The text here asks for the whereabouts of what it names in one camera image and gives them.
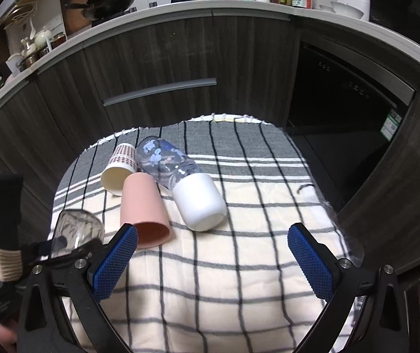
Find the person's left hand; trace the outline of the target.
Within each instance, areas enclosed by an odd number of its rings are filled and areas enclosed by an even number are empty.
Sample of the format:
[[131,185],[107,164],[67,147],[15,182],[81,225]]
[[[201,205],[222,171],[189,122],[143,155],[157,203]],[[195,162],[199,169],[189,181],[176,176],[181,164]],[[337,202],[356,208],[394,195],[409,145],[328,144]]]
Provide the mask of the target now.
[[0,324],[0,344],[6,352],[17,352],[17,326],[18,323],[14,319],[10,319],[4,324]]

